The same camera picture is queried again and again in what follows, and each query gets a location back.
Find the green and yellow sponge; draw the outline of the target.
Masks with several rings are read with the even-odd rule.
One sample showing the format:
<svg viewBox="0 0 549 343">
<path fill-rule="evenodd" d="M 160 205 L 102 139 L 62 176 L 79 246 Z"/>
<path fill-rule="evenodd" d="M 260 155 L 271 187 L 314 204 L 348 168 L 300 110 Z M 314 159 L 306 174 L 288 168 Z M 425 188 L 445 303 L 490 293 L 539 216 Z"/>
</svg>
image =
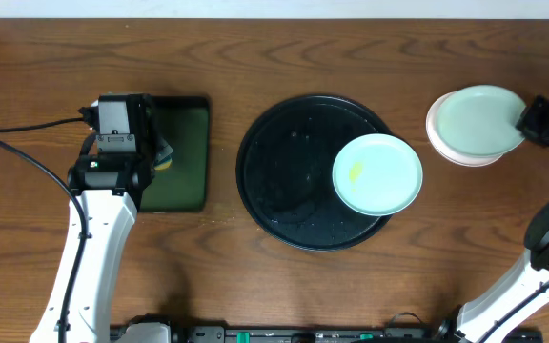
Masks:
<svg viewBox="0 0 549 343">
<path fill-rule="evenodd" d="M 173 148 L 169 144 L 161 146 L 156 151 L 153 168 L 155 170 L 166 170 L 172 163 Z"/>
</svg>

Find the mint green plate with stain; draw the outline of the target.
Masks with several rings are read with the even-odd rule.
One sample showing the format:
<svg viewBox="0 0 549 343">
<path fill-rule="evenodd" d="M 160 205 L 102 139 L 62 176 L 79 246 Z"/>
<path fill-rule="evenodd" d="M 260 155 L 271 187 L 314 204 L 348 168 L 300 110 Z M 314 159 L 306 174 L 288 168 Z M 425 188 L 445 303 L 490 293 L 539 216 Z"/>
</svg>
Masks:
<svg viewBox="0 0 549 343">
<path fill-rule="evenodd" d="M 436 111 L 435 127 L 453 151 L 472 157 L 505 154 L 522 143 L 516 128 L 526 105 L 514 92 L 478 85 L 454 92 Z"/>
</svg>

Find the white round plate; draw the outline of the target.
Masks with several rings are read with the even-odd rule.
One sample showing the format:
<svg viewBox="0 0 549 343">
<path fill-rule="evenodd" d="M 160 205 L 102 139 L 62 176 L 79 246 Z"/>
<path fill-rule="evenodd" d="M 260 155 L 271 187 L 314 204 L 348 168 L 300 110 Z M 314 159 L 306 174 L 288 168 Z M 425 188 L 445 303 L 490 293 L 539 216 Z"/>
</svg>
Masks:
<svg viewBox="0 0 549 343">
<path fill-rule="evenodd" d="M 431 105 L 427 112 L 425 127 L 431 145 L 442 157 L 463 167 L 478 168 L 495 163 L 502 157 L 501 154 L 494 157 L 473 157 L 464 155 L 448 147 L 440 138 L 436 130 L 437 111 L 441 107 L 442 103 L 453 94 L 455 94 L 454 91 L 440 96 L 440 98 Z"/>
</svg>

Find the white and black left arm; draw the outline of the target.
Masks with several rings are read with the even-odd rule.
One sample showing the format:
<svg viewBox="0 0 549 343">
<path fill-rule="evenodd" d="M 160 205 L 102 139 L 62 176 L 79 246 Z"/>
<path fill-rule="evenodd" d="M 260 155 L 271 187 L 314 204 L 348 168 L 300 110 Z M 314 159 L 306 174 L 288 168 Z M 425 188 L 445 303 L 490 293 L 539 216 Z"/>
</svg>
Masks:
<svg viewBox="0 0 549 343">
<path fill-rule="evenodd" d="M 121 255 L 142 195 L 173 152 L 145 93 L 106 94 L 81 109 L 94 128 L 68 172 L 69 231 L 33 342 L 107 342 Z"/>
</svg>

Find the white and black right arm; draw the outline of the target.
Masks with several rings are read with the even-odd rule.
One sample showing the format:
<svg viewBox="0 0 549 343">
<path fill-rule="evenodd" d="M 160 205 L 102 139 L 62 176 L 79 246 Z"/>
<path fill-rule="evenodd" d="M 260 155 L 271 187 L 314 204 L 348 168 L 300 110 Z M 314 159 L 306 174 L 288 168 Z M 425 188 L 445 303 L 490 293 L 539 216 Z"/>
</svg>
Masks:
<svg viewBox="0 0 549 343">
<path fill-rule="evenodd" d="M 538 95 L 516 129 L 530 142 L 549 147 L 549 99 Z M 549 202 L 533 217 L 524 253 L 488 291 L 442 322 L 435 338 L 450 342 L 502 342 L 525 319 L 549 303 Z"/>
</svg>

